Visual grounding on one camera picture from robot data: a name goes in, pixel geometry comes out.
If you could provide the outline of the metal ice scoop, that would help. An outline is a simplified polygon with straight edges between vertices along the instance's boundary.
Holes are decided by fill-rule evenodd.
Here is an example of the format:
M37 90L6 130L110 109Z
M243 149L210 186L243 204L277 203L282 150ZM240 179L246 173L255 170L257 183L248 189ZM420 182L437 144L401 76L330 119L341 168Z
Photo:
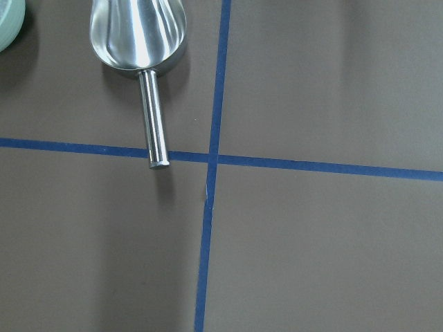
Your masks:
M181 1L93 1L89 39L110 68L137 78L141 89L150 169L169 166L157 79L186 49L187 19Z

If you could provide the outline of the green bowl of ice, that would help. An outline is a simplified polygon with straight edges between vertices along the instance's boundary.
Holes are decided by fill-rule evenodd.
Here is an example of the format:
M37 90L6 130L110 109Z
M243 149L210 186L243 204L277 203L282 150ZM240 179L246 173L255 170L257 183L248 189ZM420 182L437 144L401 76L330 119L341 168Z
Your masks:
M26 13L25 0L1 0L1 51L17 37Z

